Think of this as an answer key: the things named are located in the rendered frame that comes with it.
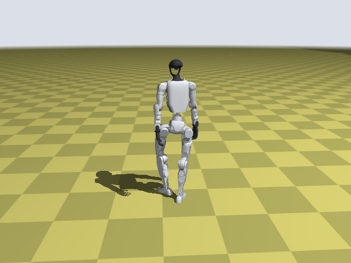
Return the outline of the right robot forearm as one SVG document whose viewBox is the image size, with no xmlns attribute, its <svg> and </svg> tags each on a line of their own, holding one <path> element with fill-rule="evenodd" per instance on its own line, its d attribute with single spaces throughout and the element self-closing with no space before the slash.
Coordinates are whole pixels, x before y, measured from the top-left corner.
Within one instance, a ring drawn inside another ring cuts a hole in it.
<svg viewBox="0 0 351 263">
<path fill-rule="evenodd" d="M 192 124 L 195 125 L 195 122 L 198 121 L 198 115 L 197 115 L 197 103 L 196 107 L 191 109 L 191 119 L 192 119 Z"/>
</svg>

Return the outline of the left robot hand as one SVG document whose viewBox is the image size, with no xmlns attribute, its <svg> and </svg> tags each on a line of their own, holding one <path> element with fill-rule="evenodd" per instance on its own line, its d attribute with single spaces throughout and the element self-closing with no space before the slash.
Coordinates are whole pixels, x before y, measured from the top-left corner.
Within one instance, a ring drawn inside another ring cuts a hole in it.
<svg viewBox="0 0 351 263">
<path fill-rule="evenodd" d="M 160 146 L 164 146 L 162 143 L 160 143 L 160 142 L 162 142 L 162 141 L 160 140 L 160 135 L 159 135 L 160 127 L 159 127 L 158 125 L 156 125 L 155 129 L 156 129 L 155 132 L 156 132 L 156 139 L 157 139 L 157 141 L 158 141 L 158 144 L 159 144 Z"/>
</svg>

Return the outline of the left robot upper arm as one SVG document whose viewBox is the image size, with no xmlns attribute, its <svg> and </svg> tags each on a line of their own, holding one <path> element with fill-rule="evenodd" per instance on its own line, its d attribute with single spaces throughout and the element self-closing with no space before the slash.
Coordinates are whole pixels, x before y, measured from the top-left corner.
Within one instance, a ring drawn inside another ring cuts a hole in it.
<svg viewBox="0 0 351 263">
<path fill-rule="evenodd" d="M 158 104 L 159 111 L 163 109 L 163 99 L 164 99 L 164 91 L 167 89 L 167 82 L 160 83 L 157 86 L 157 95 L 156 100 Z"/>
</svg>

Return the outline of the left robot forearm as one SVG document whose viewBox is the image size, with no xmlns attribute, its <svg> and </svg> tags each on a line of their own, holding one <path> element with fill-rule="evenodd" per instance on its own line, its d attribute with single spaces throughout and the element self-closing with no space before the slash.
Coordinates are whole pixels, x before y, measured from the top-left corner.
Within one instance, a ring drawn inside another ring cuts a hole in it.
<svg viewBox="0 0 351 263">
<path fill-rule="evenodd" d="M 159 112 L 158 104 L 154 104 L 153 108 L 154 108 L 154 115 L 155 115 L 154 128 L 156 127 L 156 125 L 158 125 L 160 127 L 162 112 Z M 161 127 L 160 127 L 160 129 L 161 129 Z"/>
</svg>

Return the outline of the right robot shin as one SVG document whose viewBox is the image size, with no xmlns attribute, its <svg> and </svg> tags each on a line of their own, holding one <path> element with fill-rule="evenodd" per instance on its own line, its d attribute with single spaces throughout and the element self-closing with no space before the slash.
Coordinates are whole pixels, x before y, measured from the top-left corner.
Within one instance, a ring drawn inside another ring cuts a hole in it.
<svg viewBox="0 0 351 263">
<path fill-rule="evenodd" d="M 187 171 L 188 171 L 188 161 L 185 161 L 184 170 L 183 169 L 178 170 L 178 195 L 180 194 L 180 196 L 182 196 L 183 194 L 183 187 L 186 181 Z"/>
</svg>

